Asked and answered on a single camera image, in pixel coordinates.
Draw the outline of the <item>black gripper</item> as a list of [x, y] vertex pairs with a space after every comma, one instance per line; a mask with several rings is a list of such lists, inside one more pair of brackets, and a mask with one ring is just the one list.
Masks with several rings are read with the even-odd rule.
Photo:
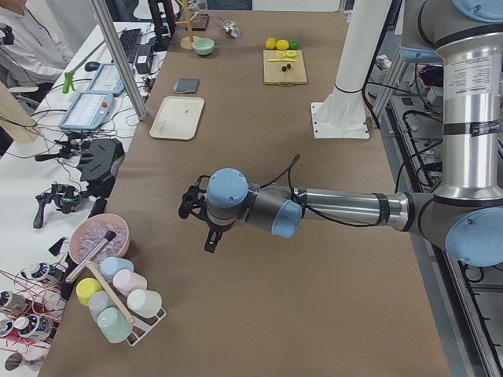
[[190, 185], [188, 190], [182, 195], [182, 202], [178, 208], [178, 216], [181, 219], [187, 219], [190, 215], [204, 221], [209, 232], [205, 240], [204, 250], [209, 253], [215, 253], [218, 242], [222, 238], [222, 234], [230, 230], [236, 220], [216, 220], [210, 218], [210, 212], [207, 208], [206, 190], [200, 187], [204, 178], [209, 179], [208, 175], [200, 175], [193, 185]]

